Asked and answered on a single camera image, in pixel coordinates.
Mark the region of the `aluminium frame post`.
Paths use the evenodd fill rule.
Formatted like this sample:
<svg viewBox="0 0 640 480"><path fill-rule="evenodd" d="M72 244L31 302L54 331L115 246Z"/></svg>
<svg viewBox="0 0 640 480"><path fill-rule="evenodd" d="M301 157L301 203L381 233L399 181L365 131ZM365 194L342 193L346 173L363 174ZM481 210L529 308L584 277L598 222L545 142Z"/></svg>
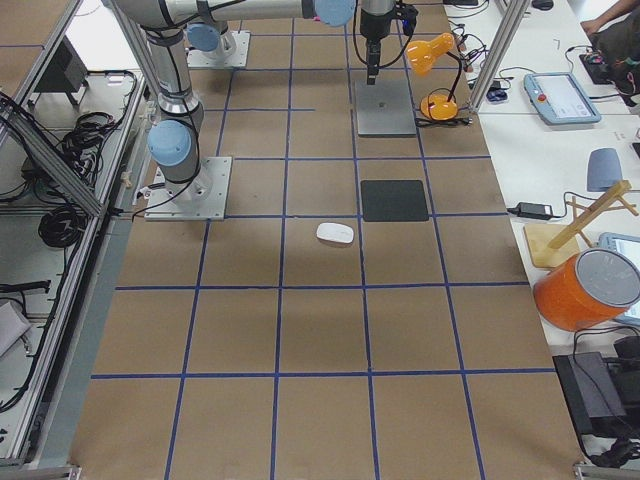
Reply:
<svg viewBox="0 0 640 480"><path fill-rule="evenodd" d="M474 82L474 88L471 91L468 103L471 113L477 114L483 101L486 99L486 94L489 91L529 4L530 2L526 0L509 2L491 42L485 64Z"/></svg>

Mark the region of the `wooden stand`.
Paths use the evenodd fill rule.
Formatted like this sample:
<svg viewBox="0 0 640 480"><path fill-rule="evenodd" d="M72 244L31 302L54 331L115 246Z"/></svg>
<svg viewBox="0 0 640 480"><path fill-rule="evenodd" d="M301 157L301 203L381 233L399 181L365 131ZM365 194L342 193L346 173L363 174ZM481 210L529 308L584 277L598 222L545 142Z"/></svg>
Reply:
<svg viewBox="0 0 640 480"><path fill-rule="evenodd" d="M540 269L553 269L579 253L578 236L588 247L592 247L592 243L584 234L584 229L604 212L627 210L632 215L638 216L636 205L627 202L624 198L631 189L632 186L628 180L620 180L589 205L581 205L575 200L569 201L573 220L567 225L526 224L524 236L533 266Z"/></svg>

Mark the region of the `black power adapter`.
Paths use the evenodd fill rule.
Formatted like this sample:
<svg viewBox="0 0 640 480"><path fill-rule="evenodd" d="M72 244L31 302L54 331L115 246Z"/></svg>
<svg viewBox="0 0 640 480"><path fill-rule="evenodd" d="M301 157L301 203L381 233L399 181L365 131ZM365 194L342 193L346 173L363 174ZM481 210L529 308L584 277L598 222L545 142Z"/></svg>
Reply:
<svg viewBox="0 0 640 480"><path fill-rule="evenodd" d="M544 221L554 217L552 207L541 203L518 202L515 206L509 207L507 212L520 218Z"/></svg>

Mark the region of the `grey closed laptop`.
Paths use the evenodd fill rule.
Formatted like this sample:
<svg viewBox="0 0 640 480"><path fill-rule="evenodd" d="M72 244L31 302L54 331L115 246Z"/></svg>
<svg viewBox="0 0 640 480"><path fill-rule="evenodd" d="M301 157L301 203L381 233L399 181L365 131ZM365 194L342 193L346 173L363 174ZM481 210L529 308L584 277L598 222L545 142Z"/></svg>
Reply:
<svg viewBox="0 0 640 480"><path fill-rule="evenodd" d="M406 79L355 82L355 110L359 137L415 137L416 126Z"/></svg>

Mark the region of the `orange cylindrical container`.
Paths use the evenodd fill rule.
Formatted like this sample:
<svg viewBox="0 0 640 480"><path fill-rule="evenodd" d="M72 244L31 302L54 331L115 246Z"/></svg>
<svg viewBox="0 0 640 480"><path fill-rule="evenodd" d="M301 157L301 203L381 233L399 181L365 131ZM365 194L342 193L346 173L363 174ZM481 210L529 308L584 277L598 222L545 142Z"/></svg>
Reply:
<svg viewBox="0 0 640 480"><path fill-rule="evenodd" d="M577 331L611 320L624 313L605 301L610 251L593 248L578 253L541 278L533 287L536 307L549 323Z"/></svg>

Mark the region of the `white computer mouse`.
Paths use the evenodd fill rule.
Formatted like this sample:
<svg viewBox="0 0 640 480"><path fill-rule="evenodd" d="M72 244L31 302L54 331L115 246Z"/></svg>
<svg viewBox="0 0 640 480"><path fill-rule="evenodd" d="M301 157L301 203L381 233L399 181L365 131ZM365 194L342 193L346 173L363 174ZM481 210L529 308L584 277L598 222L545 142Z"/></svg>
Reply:
<svg viewBox="0 0 640 480"><path fill-rule="evenodd" d="M319 241L332 245L348 246L354 241L352 227L334 222L322 222L316 228L316 237Z"/></svg>

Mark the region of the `black box device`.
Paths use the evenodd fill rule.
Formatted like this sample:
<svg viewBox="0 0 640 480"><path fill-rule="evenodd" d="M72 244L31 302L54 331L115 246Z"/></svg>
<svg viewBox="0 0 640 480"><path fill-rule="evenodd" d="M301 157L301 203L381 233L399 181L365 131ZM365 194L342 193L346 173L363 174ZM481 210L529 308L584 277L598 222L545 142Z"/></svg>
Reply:
<svg viewBox="0 0 640 480"><path fill-rule="evenodd" d="M556 355L554 367L578 435L616 437L626 411L599 352Z"/></svg>

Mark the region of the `black mousepad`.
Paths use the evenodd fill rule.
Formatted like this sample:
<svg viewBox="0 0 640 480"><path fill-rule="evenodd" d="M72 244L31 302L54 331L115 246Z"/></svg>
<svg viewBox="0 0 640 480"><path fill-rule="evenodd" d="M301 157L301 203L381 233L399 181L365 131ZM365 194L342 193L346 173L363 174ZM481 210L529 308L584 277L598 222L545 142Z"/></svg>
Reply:
<svg viewBox="0 0 640 480"><path fill-rule="evenodd" d="M429 220L421 180L362 180L363 219L366 222L421 222Z"/></svg>

